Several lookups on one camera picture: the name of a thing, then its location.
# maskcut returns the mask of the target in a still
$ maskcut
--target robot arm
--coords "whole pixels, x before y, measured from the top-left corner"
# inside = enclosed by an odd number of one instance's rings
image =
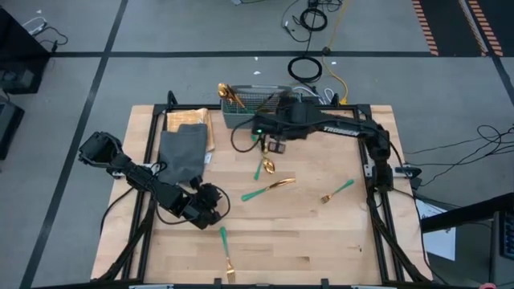
[[[320,112],[313,104],[293,103],[278,108],[276,114],[257,112],[252,133],[269,135],[277,140],[271,151],[282,153],[282,140],[306,139],[312,132],[328,132],[364,140],[369,157],[374,161],[372,183],[378,189],[393,187],[393,173],[387,164],[390,157],[389,132],[372,120],[354,120]]]
[[[109,174],[121,172],[129,185],[139,191],[149,191],[159,206],[177,218],[184,217],[199,229],[213,225],[222,217],[214,208],[221,198],[212,184],[200,185],[195,178],[191,186],[197,193],[189,193],[179,185],[159,181],[151,169],[136,165],[121,150],[121,142],[106,132],[95,132],[80,147],[79,161],[86,165],[107,169]]]

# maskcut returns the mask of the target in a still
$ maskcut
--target metal utensil basket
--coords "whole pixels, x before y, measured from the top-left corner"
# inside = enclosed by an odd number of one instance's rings
[[[257,109],[275,111],[279,104],[279,96],[276,92],[286,91],[286,96],[300,97],[300,93],[295,93],[289,86],[279,85],[235,85],[231,88],[241,99],[245,108],[242,108],[236,101],[232,104],[228,100],[222,99],[222,113],[227,128],[234,128],[237,124],[249,120]],[[240,128],[251,128],[251,122],[244,124]]]

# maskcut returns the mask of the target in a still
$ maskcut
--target orange striped tape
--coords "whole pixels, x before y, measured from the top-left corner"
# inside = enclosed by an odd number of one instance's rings
[[[460,9],[462,10],[462,12],[464,13],[464,16],[466,17],[467,25],[469,26],[469,29],[471,29],[473,36],[475,36],[475,41],[480,47],[480,55],[485,56],[487,49],[485,48],[482,41],[480,40],[480,36],[478,34],[478,31],[475,29],[475,25],[473,24],[473,21],[471,20],[470,15],[467,13],[467,10],[464,8],[462,1],[460,1],[460,0],[457,0],[457,1],[459,2]],[[471,4],[471,7],[476,6],[476,0],[471,0],[470,4]]]
[[[434,37],[432,36],[432,32],[430,31],[430,27],[428,27],[428,22],[425,18],[425,13],[423,12],[423,8],[419,0],[412,0],[412,6],[414,7],[414,12],[418,16],[419,24],[421,25],[421,29],[423,30],[423,34],[425,35],[426,44],[428,45],[428,49],[432,55],[439,56],[439,50],[437,48],[437,44],[434,41]]]
[[[501,45],[498,42],[498,39],[496,39],[495,33],[492,31],[489,22],[485,18],[485,15],[483,14],[482,8],[480,8],[480,4],[478,3],[478,1],[469,0],[469,4],[471,6],[473,14],[476,16],[476,19],[479,22],[480,27],[482,28],[482,31],[486,35],[487,41],[491,44],[492,50],[495,52],[496,55],[504,56],[504,52],[501,48]]]

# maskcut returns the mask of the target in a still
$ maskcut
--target green-handled knife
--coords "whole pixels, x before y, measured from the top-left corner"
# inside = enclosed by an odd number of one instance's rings
[[[293,183],[295,182],[296,179],[294,177],[292,178],[287,178],[287,179],[283,179],[282,181],[277,181],[276,183],[274,183],[273,185],[269,185],[267,186],[266,188],[264,189],[260,189],[258,191],[255,191],[253,193],[247,193],[245,195],[243,195],[241,197],[241,201],[248,201],[250,200],[251,198],[255,197],[255,196],[258,196],[260,195],[261,193],[264,193],[266,192],[267,190],[270,190],[270,189],[273,189],[273,188],[276,188],[276,187],[280,187],[282,185],[287,185],[287,184],[290,184],[290,183]]]

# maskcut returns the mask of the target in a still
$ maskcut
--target gray cloth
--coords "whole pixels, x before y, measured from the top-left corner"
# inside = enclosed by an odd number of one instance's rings
[[[206,124],[181,124],[178,132],[161,132],[159,157],[168,167],[159,180],[174,185],[203,175],[206,146]]]

